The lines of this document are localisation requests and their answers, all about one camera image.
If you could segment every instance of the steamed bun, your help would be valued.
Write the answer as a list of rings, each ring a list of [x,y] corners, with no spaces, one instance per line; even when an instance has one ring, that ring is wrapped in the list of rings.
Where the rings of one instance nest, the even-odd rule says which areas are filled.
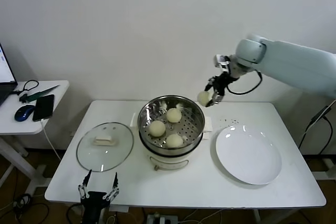
[[[154,121],[149,125],[149,133],[154,137],[159,137],[166,131],[166,126],[161,121]]]
[[[200,105],[204,107],[207,105],[207,103],[210,101],[209,95],[210,93],[208,91],[202,91],[198,94],[197,101],[200,103]]]
[[[172,134],[169,137],[167,137],[166,145],[168,148],[177,148],[180,147],[182,144],[183,139],[177,134]]]
[[[182,118],[182,113],[179,109],[173,108],[167,111],[167,120],[171,123],[178,123]]]

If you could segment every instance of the white ceramic plate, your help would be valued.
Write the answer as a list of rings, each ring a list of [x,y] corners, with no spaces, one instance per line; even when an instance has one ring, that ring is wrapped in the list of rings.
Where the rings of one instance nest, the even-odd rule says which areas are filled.
[[[225,169],[239,180],[264,185],[281,171],[281,156],[263,132],[246,125],[222,130],[216,141],[218,158]]]

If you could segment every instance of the laptop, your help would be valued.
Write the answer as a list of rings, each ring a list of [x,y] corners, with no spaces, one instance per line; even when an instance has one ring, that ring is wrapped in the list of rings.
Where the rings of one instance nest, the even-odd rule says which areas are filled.
[[[0,105],[17,86],[17,81],[0,44]]]

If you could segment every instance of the smartphone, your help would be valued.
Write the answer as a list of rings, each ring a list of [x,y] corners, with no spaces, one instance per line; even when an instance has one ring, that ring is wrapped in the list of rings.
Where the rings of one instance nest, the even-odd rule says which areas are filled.
[[[54,100],[55,95],[50,94],[45,97],[40,97],[36,100],[33,121],[41,121],[42,119],[47,119],[52,116],[54,111]]]

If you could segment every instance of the laptop screen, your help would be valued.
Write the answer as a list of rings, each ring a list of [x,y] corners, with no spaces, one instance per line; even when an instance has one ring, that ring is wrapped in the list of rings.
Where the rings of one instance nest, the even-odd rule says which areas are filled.
[[[3,82],[15,82],[15,78],[0,47],[0,83]]]

